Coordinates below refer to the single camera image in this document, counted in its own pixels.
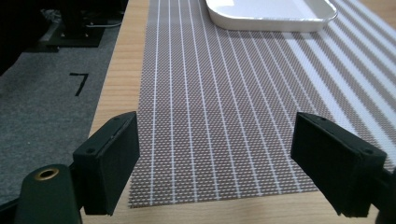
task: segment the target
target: black equipment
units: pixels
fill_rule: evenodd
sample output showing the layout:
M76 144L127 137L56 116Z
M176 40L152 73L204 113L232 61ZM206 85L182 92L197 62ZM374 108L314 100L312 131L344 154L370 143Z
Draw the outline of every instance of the black equipment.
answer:
M82 223L113 215L139 159L136 113L110 119L74 153L70 166L52 164L23 179L19 199L0 206L0 223Z
M338 215L396 223L396 170L384 169L387 154L335 123L297 113L291 157L332 204Z

